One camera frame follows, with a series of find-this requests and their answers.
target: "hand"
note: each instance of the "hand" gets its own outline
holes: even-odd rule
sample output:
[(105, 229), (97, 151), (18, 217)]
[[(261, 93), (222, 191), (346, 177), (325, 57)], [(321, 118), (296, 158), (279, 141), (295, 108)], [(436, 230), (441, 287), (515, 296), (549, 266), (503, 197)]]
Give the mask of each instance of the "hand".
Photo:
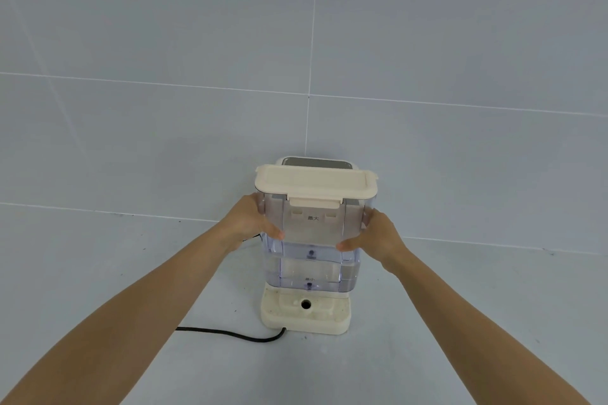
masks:
[(277, 226), (258, 212), (257, 198), (257, 193), (242, 196), (217, 224), (228, 236), (228, 252), (236, 250), (243, 240), (251, 239), (260, 232), (266, 232), (273, 239), (283, 240), (285, 237)]
[(388, 266), (396, 259), (410, 253), (401, 240), (395, 225), (384, 213), (376, 209), (366, 209), (364, 224), (367, 226), (357, 237), (341, 241), (336, 248), (339, 251), (352, 251), (362, 248), (365, 252), (380, 261), (387, 271)]

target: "tank lid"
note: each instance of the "tank lid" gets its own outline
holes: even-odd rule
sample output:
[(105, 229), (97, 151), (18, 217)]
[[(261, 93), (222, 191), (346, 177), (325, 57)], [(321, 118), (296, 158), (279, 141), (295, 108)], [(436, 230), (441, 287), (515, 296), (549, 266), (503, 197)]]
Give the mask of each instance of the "tank lid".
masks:
[(377, 175), (369, 170), (262, 165), (255, 171), (257, 190), (287, 195), (294, 205), (338, 208), (346, 198), (367, 200), (378, 190)]

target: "white tile floor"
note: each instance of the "white tile floor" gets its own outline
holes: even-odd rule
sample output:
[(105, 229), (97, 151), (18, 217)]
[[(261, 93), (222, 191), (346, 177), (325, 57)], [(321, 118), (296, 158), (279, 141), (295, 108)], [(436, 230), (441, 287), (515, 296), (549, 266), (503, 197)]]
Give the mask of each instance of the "white tile floor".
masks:
[[(607, 7), (0, 0), (0, 396), (255, 166), (307, 154), (377, 171), (408, 246), (602, 403)], [(186, 322), (267, 334), (259, 260), (231, 255)], [(472, 403), (370, 259), (353, 311), (337, 338), (175, 334), (125, 402)]]

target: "forearm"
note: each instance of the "forearm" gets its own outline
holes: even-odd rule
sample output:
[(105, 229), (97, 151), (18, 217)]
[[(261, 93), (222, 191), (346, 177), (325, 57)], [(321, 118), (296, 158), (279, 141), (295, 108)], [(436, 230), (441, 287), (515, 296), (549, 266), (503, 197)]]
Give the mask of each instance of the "forearm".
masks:
[(589, 404), (404, 245), (397, 256), (385, 267), (399, 278), (477, 404)]
[(192, 307), (228, 246), (218, 227), (193, 240), (65, 335), (3, 405), (120, 403)]

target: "water dispenser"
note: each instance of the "water dispenser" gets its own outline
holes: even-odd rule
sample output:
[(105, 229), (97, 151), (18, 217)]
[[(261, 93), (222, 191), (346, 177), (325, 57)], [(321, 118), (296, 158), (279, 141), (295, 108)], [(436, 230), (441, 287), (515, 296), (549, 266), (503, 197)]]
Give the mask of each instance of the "water dispenser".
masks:
[(257, 168), (258, 209), (285, 232), (283, 240), (262, 234), (267, 327), (348, 330), (361, 250), (339, 252), (336, 244), (361, 231), (376, 179), (342, 160), (285, 157)]

